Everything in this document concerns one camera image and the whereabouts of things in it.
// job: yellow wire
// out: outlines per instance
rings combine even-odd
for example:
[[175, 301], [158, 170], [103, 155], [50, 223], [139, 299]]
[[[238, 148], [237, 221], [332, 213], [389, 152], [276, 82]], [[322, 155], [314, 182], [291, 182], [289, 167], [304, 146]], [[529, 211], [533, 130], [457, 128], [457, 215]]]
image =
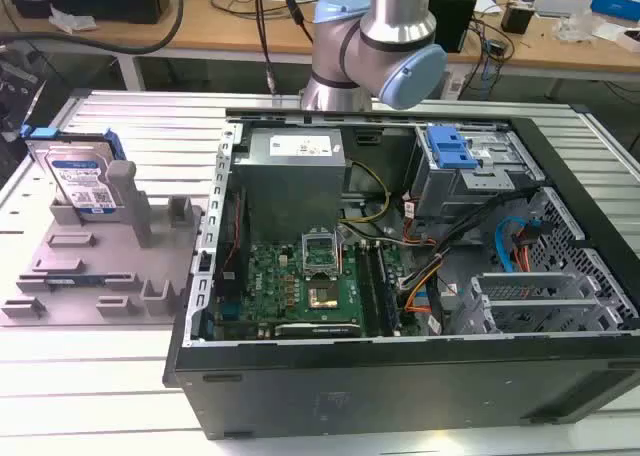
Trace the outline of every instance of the yellow wire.
[[433, 276], [436, 271], [438, 271], [440, 268], [442, 267], [442, 263], [440, 263], [438, 266], [436, 266], [435, 268], [433, 268], [431, 271], [429, 271], [429, 273], [427, 273], [427, 275], [422, 278], [422, 281], [420, 281], [418, 283], [418, 285], [413, 288], [413, 291], [411, 291], [411, 294], [409, 295], [409, 299], [407, 299], [407, 304], [405, 304], [404, 309], [408, 309], [413, 305], [413, 301], [416, 298], [416, 294], [418, 294], [418, 290], [424, 286], [424, 284], [429, 281], [429, 278], [431, 278], [431, 276]]
[[373, 169], [371, 169], [369, 166], [367, 166], [366, 164], [361, 163], [359, 161], [351, 161], [351, 163], [354, 166], [360, 166], [367, 173], [369, 173], [369, 175], [371, 177], [373, 177], [373, 179], [375, 179], [380, 186], [382, 186], [382, 189], [384, 191], [384, 205], [382, 206], [382, 209], [380, 211], [378, 211], [376, 214], [374, 214], [372, 216], [363, 216], [363, 217], [360, 217], [360, 218], [343, 218], [343, 219], [340, 220], [340, 222], [341, 223], [368, 223], [370, 221], [374, 221], [374, 220], [382, 217], [387, 212], [387, 210], [389, 209], [389, 205], [391, 204], [391, 194], [389, 193], [389, 190], [387, 190], [387, 186], [384, 184], [382, 179], [380, 179], [380, 176], [378, 176], [373, 171]]

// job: white label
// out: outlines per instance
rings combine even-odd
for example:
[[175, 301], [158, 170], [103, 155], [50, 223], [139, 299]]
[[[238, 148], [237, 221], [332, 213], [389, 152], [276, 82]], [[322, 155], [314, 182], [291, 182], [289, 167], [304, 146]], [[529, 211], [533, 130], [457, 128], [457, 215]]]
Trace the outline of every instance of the white label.
[[491, 153], [486, 149], [472, 149], [470, 152], [476, 159], [491, 159]]
[[431, 328], [431, 331], [433, 331], [437, 335], [440, 335], [440, 332], [442, 331], [442, 325], [438, 322], [436, 318], [433, 317], [433, 314], [429, 315], [429, 320], [427, 321], [427, 324]]
[[45, 281], [47, 284], [61, 284], [65, 286], [73, 286], [76, 284], [73, 279], [47, 279]]
[[446, 286], [446, 291], [442, 291], [440, 293], [441, 298], [457, 296], [458, 295], [458, 285], [456, 283], [448, 283]]
[[93, 212], [116, 207], [109, 187], [99, 180], [102, 170], [95, 161], [52, 161], [51, 170], [74, 207]]
[[331, 156], [329, 136], [271, 136], [271, 156]]
[[405, 203], [404, 203], [404, 217], [405, 218], [409, 218], [409, 219], [415, 218], [416, 217], [415, 209], [416, 209], [416, 205], [415, 204], [413, 204], [411, 201], [405, 201]]

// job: barcode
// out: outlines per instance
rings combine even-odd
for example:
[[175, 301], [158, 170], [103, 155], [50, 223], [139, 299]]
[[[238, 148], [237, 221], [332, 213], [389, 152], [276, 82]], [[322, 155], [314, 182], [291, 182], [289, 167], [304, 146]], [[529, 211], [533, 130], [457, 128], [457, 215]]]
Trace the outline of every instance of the barcode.
[[76, 203], [90, 203], [91, 195], [89, 193], [75, 193]]
[[106, 191], [94, 191], [93, 197], [96, 199], [96, 203], [110, 203], [111, 195]]

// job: metal workbench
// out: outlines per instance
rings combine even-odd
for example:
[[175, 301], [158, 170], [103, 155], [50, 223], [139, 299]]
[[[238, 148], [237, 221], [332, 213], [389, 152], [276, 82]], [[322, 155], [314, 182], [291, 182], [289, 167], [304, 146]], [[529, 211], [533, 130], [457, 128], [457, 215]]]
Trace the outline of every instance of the metal workbench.
[[[204, 205], [225, 108], [297, 104], [295, 97], [94, 92], [72, 98], [53, 124], [113, 129], [152, 204], [188, 194]], [[444, 101], [414, 111], [532, 117], [640, 254], [640, 166], [591, 115], [564, 105]], [[15, 293], [17, 274], [53, 219], [52, 189], [27, 159], [0, 191], [0, 297]], [[162, 386], [169, 336], [169, 327], [0, 329], [0, 453], [640, 454], [640, 390], [571, 426], [210, 442], [182, 392]]]

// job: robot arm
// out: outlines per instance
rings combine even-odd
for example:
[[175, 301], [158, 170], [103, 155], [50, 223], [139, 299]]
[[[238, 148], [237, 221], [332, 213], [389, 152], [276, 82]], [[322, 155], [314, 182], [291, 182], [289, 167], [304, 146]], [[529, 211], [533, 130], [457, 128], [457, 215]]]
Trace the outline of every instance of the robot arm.
[[447, 56], [433, 44], [429, 0], [320, 0], [314, 23], [304, 109], [366, 111], [371, 95], [408, 109], [444, 73]]

